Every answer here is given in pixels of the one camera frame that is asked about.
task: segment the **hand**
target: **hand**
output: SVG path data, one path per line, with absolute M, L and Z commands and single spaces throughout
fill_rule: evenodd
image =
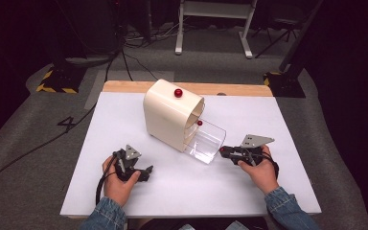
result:
M 261 146 L 262 151 L 270 154 L 270 149 L 268 146 Z M 271 162 L 267 159 L 263 161 L 258 166 L 249 166 L 243 161 L 239 161 L 238 165 L 250 175 L 252 181 L 258 186 L 262 192 L 267 195 L 271 191 L 277 189 L 279 184 L 277 183 L 276 174 L 274 172 L 274 167 Z
M 103 162 L 103 172 L 106 170 L 106 166 L 108 163 L 112 160 L 112 156 L 109 156 L 105 162 Z M 115 162 L 118 159 L 115 158 L 115 160 L 111 163 L 111 166 L 109 168 L 109 171 L 107 174 L 111 174 L 104 182 L 103 184 L 103 194 L 106 197 L 109 197 L 113 199 L 116 203 L 118 203 L 121 207 L 123 207 L 127 200 L 129 199 L 130 192 L 133 189 L 133 186 L 139 179 L 140 172 L 136 171 L 130 179 L 124 183 L 122 180 L 118 178 L 118 175 L 115 173 Z

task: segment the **gray carpet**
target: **gray carpet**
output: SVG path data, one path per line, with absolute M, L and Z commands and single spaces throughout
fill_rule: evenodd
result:
M 291 43 L 281 41 L 261 58 L 246 59 L 239 30 L 190 31 L 184 35 L 181 56 L 174 54 L 175 37 L 147 48 L 125 48 L 125 52 L 138 58 L 152 73 L 174 81 L 263 84 L 263 73 L 277 70 Z M 268 44 L 264 32 L 248 40 L 254 53 Z M 134 80 L 155 81 L 135 59 L 126 60 Z M 88 69 L 79 94 L 35 92 L 49 67 L 43 67 L 25 82 L 30 97 L 0 130 L 0 169 L 62 133 L 64 127 L 57 126 L 58 122 L 69 116 L 79 120 L 98 98 L 106 65 Z M 127 76 L 120 72 L 125 70 L 124 61 L 118 56 L 109 78 L 126 80 Z M 306 99 L 278 98 L 277 102 L 323 211 L 313 217 L 322 229 L 368 229 L 360 190 L 327 130 L 315 85 L 307 72 L 299 80 Z M 91 116 L 0 173 L 0 229 L 78 228 L 81 219 L 61 217 L 59 211 Z M 270 229 L 275 229 L 267 221 Z

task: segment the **wooden table edge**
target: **wooden table edge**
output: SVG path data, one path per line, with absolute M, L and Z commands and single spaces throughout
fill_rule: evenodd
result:
M 173 82 L 173 84 L 198 95 L 273 97 L 266 85 L 195 82 Z M 152 85 L 154 81 L 109 80 L 103 85 L 103 92 L 146 93 Z

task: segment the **person's right hand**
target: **person's right hand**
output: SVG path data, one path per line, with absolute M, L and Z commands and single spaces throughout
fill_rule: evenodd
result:
M 263 152 L 271 155 L 268 146 L 263 145 L 261 148 Z M 263 159 L 258 166 L 249 166 L 240 160 L 238 165 L 250 175 L 250 178 L 265 195 L 279 187 L 274 167 L 269 160 Z

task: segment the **chair leg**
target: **chair leg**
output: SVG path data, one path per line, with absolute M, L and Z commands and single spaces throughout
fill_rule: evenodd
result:
M 290 31 L 287 31 L 287 39 L 286 39 L 286 42 L 288 42 L 288 40 L 289 40 L 289 34 L 290 34 Z
M 261 30 L 262 30 L 262 28 L 259 28 L 259 30 L 257 30 L 255 33 L 253 33 L 253 35 L 251 37 L 255 37 L 255 35 L 258 34 Z
M 292 31 L 292 34 L 294 35 L 294 38 L 297 39 L 297 35 L 295 34 L 294 31 Z
M 284 32 L 282 35 L 280 35 L 277 39 L 275 39 L 273 42 L 270 43 L 270 45 L 268 45 L 267 47 L 264 48 L 264 50 L 262 50 L 260 53 L 258 53 L 255 58 L 258 58 L 262 53 L 264 53 L 266 50 L 270 49 L 270 47 L 272 47 L 274 44 L 276 44 L 277 41 L 279 41 L 280 39 L 282 39 L 285 35 L 288 34 L 288 31 Z
M 270 41 L 270 43 L 272 42 L 271 40 L 271 35 L 270 35 L 270 32 L 268 31 L 268 28 L 267 28 L 267 35 L 268 35 L 268 40 Z

